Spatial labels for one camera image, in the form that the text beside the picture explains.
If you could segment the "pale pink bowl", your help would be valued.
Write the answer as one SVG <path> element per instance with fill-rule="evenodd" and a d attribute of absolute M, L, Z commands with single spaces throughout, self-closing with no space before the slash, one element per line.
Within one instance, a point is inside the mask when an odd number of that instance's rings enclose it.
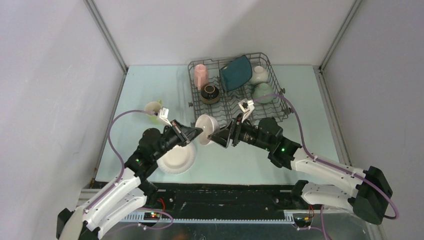
<path fill-rule="evenodd" d="M 218 121 L 213 116 L 207 114 L 202 114 L 198 117 L 195 122 L 195 127 L 203 130 L 197 137 L 199 144 L 203 146 L 212 143 L 211 140 L 208 139 L 208 136 L 215 133 L 220 128 Z"/>

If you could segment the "white scalloped plate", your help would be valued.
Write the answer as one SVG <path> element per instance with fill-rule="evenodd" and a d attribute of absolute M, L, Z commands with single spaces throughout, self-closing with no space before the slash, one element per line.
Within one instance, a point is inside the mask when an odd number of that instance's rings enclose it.
<path fill-rule="evenodd" d="M 194 164 L 197 155 L 193 143 L 186 146 L 175 146 L 157 160 L 159 169 L 170 175 L 178 175 L 188 171 Z"/>

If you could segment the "light green ceramic mug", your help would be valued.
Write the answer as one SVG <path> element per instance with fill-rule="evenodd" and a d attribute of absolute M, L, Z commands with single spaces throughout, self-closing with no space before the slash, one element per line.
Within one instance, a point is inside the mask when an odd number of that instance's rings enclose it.
<path fill-rule="evenodd" d="M 152 101 L 152 102 L 149 102 L 148 104 L 146 104 L 145 107 L 144 107 L 144 111 L 158 113 L 159 110 L 162 109 L 162 107 L 163 107 L 162 100 L 159 99 L 157 101 Z M 160 124 L 161 123 L 157 119 L 156 115 L 148 115 L 148 118 L 153 124 Z"/>

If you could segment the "brown glazed bowl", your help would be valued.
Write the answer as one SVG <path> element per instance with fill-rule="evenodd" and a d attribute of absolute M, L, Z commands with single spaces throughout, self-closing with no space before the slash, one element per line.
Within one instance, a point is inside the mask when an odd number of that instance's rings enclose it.
<path fill-rule="evenodd" d="M 206 105 L 217 103 L 221 98 L 219 88 L 212 84 L 204 85 L 200 90 L 200 100 Z"/>

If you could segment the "light green bowl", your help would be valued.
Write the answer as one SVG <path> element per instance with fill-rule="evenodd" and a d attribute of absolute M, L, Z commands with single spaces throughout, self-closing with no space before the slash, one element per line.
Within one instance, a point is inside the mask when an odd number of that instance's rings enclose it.
<path fill-rule="evenodd" d="M 268 83 L 258 84 L 252 94 L 253 101 L 260 104 L 268 104 L 275 99 L 273 89 Z"/>

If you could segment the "pink ceramic mug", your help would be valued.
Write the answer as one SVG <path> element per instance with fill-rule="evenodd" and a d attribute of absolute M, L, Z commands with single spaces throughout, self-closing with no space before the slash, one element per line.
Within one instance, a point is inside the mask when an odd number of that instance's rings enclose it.
<path fill-rule="evenodd" d="M 194 83 L 199 91 L 209 83 L 209 72 L 205 65 L 197 64 L 194 67 Z"/>

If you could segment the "dark teal square plate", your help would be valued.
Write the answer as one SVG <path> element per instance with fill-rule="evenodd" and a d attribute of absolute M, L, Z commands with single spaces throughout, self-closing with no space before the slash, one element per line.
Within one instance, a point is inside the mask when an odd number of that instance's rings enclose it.
<path fill-rule="evenodd" d="M 242 87 L 253 76 L 249 58 L 246 55 L 235 58 L 219 70 L 219 76 L 226 92 Z"/>

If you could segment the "small white ribbed bowl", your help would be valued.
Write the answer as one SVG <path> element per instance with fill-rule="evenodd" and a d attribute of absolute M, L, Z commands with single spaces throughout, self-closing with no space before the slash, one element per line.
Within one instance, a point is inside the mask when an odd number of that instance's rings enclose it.
<path fill-rule="evenodd" d="M 248 81 L 251 85 L 258 85 L 262 83 L 267 83 L 269 81 L 269 73 L 262 66 L 255 66 L 252 68 L 252 77 Z"/>

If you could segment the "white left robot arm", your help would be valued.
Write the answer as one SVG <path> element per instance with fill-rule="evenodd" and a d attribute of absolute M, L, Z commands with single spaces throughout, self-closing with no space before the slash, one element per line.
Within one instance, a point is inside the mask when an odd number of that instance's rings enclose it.
<path fill-rule="evenodd" d="M 76 209 L 64 208 L 58 214 L 56 238 L 100 240 L 134 210 L 156 206 L 157 187 L 147 179 L 158 168 L 157 161 L 176 146 L 187 146 L 202 132 L 201 128 L 185 126 L 177 120 L 163 131 L 145 130 L 121 173 Z"/>

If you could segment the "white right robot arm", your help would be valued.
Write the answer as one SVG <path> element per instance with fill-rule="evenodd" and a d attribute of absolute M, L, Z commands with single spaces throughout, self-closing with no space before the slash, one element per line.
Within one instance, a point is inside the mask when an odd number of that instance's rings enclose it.
<path fill-rule="evenodd" d="M 380 225 L 387 217 L 393 190 L 379 168 L 370 166 L 364 170 L 313 156 L 301 144 L 284 137 L 283 129 L 273 117 L 261 119 L 257 126 L 234 118 L 208 139 L 224 148 L 244 142 L 266 150 L 276 167 L 303 172 L 328 183 L 319 185 L 299 180 L 290 196 L 291 204 L 297 209 L 308 205 L 338 207 L 374 225 Z"/>

